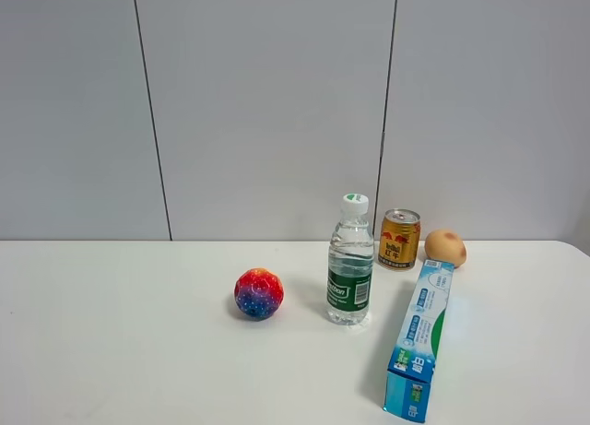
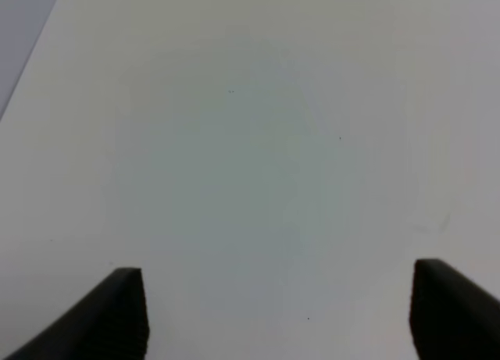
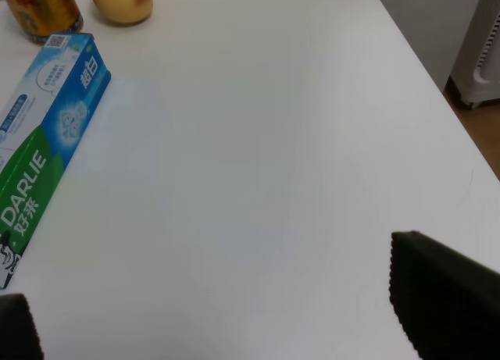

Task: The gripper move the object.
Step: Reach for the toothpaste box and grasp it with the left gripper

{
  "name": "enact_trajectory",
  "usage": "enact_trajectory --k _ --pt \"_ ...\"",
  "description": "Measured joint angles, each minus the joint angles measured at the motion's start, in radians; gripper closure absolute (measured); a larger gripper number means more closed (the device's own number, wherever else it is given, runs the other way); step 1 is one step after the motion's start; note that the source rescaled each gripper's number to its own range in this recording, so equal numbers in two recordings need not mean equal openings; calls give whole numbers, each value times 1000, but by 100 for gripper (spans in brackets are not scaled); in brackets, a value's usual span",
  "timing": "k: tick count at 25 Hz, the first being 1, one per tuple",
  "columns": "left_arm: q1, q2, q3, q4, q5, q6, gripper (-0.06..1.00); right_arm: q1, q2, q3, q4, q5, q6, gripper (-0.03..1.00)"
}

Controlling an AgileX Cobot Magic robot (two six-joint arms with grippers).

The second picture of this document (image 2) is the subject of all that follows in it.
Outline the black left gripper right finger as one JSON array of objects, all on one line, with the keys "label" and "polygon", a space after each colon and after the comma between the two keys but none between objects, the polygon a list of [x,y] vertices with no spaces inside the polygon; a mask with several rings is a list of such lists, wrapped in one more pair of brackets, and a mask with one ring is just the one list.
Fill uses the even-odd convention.
[{"label": "black left gripper right finger", "polygon": [[440,259],[415,261],[409,326],[420,359],[499,358],[499,300]]}]

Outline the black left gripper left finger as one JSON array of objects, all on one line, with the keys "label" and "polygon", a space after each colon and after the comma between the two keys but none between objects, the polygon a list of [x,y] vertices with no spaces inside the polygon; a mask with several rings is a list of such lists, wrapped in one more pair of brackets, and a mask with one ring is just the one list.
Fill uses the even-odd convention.
[{"label": "black left gripper left finger", "polygon": [[112,271],[8,359],[144,359],[150,329],[139,268]]}]

